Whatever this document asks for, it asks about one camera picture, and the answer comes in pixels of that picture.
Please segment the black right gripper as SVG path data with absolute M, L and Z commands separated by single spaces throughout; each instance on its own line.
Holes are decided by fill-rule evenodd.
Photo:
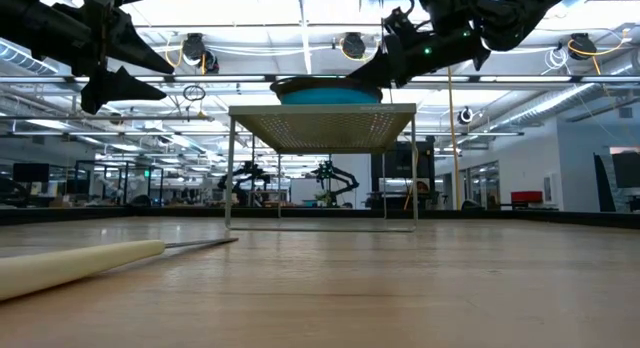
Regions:
M 477 29 L 463 18 L 437 32 L 420 31 L 408 15 L 396 8 L 383 20 L 388 32 L 386 52 L 379 48 L 373 58 L 347 75 L 379 88 L 402 88 L 416 76 L 471 61 L 479 70 L 491 52 L 486 49 Z

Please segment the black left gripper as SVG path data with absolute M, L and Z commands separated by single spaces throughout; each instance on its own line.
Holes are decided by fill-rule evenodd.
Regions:
M 128 0 L 84 0 L 80 7 L 52 5 L 56 16 L 52 58 L 70 67 L 75 76 L 87 76 L 81 90 L 81 108 L 95 115 L 111 101 L 162 100 L 166 94 L 131 76 L 124 67 L 107 69 L 110 57 L 163 74 L 174 67 L 138 35 L 131 17 L 120 7 Z

